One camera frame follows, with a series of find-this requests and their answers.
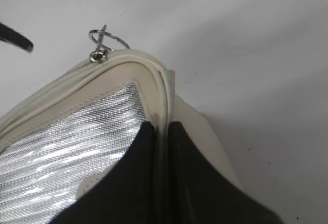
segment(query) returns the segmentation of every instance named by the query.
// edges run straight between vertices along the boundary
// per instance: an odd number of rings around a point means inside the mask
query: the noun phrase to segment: metal ring
[[[102,34],[104,33],[102,30],[97,30],[97,29],[94,29],[94,30],[91,30],[89,32],[89,38],[95,42],[96,44],[98,44],[98,40],[95,39],[95,37],[93,36],[94,34]],[[112,35],[111,33],[108,33],[108,32],[105,32],[104,33],[105,36],[109,37],[109,38],[112,38],[112,39],[115,39],[117,42],[121,43],[124,47],[126,48],[130,48],[130,46],[121,38],[117,37],[117,36],[114,36]],[[103,47],[104,49],[108,50],[108,51],[115,51],[114,49],[108,47],[108,46],[105,46],[103,44],[101,44],[101,47]]]

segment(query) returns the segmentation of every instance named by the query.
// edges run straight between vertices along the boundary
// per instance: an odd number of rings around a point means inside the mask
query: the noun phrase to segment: white leather trim
[[[113,59],[109,59],[112,61],[110,64],[86,76],[79,83],[74,83],[79,86],[83,84],[78,90],[74,87],[75,92],[70,89],[62,97],[54,98],[56,103],[52,105],[48,101],[53,96],[46,97],[44,106],[33,110],[27,109],[27,115],[16,120],[3,132],[0,138],[0,151],[26,134],[100,99],[103,95],[115,92],[117,88],[132,80],[140,90],[140,98],[146,115],[148,114],[149,120],[157,128],[158,133],[165,135],[170,122],[169,112],[172,112],[174,105],[172,102],[174,81],[168,80],[172,74],[162,69],[157,60],[143,59],[144,54],[138,55],[139,53],[132,50],[115,52],[112,55]],[[161,72],[152,66],[152,63],[158,65]]]
[[[173,120],[182,122],[189,137],[209,163],[234,186],[242,190],[243,187],[229,157],[210,123],[177,95]]]

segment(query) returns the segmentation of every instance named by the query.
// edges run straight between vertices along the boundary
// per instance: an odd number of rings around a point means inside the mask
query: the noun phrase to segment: silver foil lining
[[[48,223],[86,177],[122,158],[145,120],[128,84],[14,142],[0,154],[0,223]]]

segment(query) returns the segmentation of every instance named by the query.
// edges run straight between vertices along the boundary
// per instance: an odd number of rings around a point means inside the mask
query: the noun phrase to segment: white surface
[[[176,71],[252,196],[285,223],[328,222],[328,0],[0,0],[0,11],[35,44],[0,43],[0,114],[86,58],[88,31],[106,23]]]

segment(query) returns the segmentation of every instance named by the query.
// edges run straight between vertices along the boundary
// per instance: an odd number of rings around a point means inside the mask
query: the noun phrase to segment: zipper pull
[[[98,40],[93,36],[94,34],[98,34]],[[92,63],[103,63],[107,60],[107,55],[111,51],[115,51],[114,49],[103,45],[104,36],[115,39],[119,43],[121,43],[125,48],[129,49],[130,46],[121,38],[117,36],[113,36],[111,33],[106,32],[106,25],[102,27],[101,30],[91,30],[89,32],[89,38],[96,43],[95,51],[90,54],[90,62]]]

